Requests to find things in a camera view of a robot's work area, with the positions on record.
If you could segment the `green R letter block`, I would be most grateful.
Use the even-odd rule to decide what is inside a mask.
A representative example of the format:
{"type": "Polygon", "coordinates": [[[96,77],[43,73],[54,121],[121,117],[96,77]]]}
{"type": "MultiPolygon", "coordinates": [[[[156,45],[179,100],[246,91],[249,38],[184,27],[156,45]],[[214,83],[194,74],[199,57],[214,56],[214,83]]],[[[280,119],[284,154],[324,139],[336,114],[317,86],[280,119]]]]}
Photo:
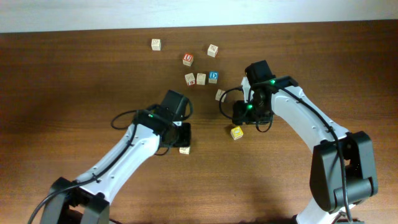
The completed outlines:
{"type": "Polygon", "coordinates": [[[189,154],[190,153],[190,147],[181,147],[179,149],[179,153],[181,153],[181,154],[189,154]]]}

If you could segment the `yellow O letter block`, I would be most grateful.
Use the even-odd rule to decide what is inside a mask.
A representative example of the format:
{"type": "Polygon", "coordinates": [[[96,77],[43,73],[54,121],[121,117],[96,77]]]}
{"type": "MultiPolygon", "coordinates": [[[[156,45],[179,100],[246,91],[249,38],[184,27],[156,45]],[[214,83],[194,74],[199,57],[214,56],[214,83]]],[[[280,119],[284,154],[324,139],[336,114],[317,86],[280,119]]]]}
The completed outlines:
{"type": "Polygon", "coordinates": [[[244,135],[243,130],[241,129],[240,126],[237,126],[233,129],[231,129],[230,134],[234,140],[237,140],[237,139],[243,137],[243,135],[244,135]]]}

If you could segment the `wooden elephant picture block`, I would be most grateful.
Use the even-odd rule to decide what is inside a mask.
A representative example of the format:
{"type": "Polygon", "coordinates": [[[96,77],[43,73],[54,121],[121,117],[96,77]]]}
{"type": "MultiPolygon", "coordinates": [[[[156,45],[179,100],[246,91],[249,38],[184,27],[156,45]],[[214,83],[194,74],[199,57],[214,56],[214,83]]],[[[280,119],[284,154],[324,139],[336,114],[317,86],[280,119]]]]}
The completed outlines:
{"type": "Polygon", "coordinates": [[[218,89],[218,91],[216,92],[215,100],[224,102],[225,98],[226,98],[225,91],[218,89]]]}

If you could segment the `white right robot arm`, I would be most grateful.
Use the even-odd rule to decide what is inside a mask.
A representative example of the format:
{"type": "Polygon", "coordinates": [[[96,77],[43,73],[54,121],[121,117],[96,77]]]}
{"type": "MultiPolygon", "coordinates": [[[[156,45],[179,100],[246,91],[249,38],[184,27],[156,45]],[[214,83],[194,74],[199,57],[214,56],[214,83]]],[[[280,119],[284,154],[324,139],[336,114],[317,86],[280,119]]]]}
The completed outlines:
{"type": "Polygon", "coordinates": [[[265,60],[245,69],[233,105],[235,125],[271,126],[282,118],[312,153],[307,207],[294,223],[356,223],[351,209],[378,192],[373,142],[363,131],[352,133],[335,123],[305,95],[290,76],[277,78],[265,60]]]}

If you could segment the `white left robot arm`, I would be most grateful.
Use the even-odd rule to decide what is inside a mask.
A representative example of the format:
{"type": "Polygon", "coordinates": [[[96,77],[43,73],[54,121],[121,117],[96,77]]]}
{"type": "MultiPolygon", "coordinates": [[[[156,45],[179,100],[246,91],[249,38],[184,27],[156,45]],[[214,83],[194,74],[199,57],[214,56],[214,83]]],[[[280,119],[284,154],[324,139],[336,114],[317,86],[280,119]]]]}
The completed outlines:
{"type": "Polygon", "coordinates": [[[110,205],[137,168],[159,149],[189,147],[192,102],[169,90],[161,104],[133,110],[121,140],[93,167],[75,180],[63,177],[51,186],[29,218],[43,211],[41,223],[112,223],[110,205]]]}

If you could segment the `blue D letter block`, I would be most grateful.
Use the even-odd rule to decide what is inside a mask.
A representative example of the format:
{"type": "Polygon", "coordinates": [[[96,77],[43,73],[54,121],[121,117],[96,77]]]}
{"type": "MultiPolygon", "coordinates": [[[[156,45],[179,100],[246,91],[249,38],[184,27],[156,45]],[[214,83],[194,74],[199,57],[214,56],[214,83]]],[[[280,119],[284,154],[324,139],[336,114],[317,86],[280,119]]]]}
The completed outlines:
{"type": "Polygon", "coordinates": [[[208,83],[217,84],[219,73],[217,71],[210,71],[208,76],[208,83]]]}

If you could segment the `wooden block red side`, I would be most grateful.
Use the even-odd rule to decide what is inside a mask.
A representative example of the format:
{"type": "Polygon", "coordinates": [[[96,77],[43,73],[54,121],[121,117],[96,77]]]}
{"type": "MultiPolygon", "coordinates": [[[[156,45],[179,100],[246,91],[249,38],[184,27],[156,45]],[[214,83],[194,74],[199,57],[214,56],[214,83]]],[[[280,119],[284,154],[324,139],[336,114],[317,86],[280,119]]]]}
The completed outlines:
{"type": "Polygon", "coordinates": [[[188,74],[184,75],[184,78],[185,78],[186,84],[188,86],[192,86],[192,85],[196,84],[196,79],[195,79],[195,76],[193,73],[188,73],[188,74]]]}

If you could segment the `plain wooden block middle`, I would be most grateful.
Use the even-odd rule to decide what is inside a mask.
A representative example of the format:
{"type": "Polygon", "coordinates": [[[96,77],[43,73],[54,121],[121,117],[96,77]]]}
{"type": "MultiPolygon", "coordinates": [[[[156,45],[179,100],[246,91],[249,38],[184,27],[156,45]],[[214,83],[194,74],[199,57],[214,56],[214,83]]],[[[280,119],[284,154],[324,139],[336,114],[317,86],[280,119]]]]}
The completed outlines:
{"type": "Polygon", "coordinates": [[[196,81],[197,81],[197,85],[206,85],[206,74],[198,73],[196,81]]]}

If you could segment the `plain wooden block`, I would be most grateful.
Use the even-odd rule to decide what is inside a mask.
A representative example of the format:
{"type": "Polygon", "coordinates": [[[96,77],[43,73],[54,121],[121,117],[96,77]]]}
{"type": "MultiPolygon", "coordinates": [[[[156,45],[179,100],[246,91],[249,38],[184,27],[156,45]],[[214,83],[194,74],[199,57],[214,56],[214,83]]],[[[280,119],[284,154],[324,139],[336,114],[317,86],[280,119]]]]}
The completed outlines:
{"type": "Polygon", "coordinates": [[[218,53],[218,46],[210,44],[207,50],[207,55],[210,57],[216,57],[218,53]]]}
{"type": "Polygon", "coordinates": [[[162,48],[162,43],[160,39],[152,39],[151,47],[153,51],[160,51],[162,48]]]}
{"type": "Polygon", "coordinates": [[[206,74],[198,73],[196,81],[197,81],[197,85],[206,85],[206,74]]]}

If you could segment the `plain wooden block far right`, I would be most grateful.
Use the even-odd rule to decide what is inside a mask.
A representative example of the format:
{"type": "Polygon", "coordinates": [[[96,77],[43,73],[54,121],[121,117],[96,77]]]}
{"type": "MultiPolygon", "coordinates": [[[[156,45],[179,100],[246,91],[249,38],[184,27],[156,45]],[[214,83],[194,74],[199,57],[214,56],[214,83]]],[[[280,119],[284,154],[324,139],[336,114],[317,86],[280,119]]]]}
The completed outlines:
{"type": "Polygon", "coordinates": [[[218,46],[210,44],[207,50],[207,55],[210,57],[216,57],[218,53],[218,46]]]}

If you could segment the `red U letter block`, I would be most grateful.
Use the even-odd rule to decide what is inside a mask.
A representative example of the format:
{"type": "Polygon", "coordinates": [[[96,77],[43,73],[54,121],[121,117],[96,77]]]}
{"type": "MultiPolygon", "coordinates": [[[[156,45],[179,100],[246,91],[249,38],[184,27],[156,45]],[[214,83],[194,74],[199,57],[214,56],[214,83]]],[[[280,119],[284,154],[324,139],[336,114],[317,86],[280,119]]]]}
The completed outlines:
{"type": "Polygon", "coordinates": [[[193,63],[193,55],[192,54],[184,54],[182,62],[184,65],[191,67],[193,63]]]}

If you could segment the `plain wooden block far left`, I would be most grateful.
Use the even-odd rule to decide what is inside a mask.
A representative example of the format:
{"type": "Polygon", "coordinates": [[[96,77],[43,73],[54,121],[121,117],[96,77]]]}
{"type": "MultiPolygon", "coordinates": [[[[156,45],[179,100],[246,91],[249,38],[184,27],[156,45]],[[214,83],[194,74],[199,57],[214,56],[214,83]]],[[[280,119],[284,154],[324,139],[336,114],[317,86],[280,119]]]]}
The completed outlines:
{"type": "Polygon", "coordinates": [[[151,47],[153,51],[160,51],[162,48],[162,43],[160,39],[152,39],[151,47]]]}

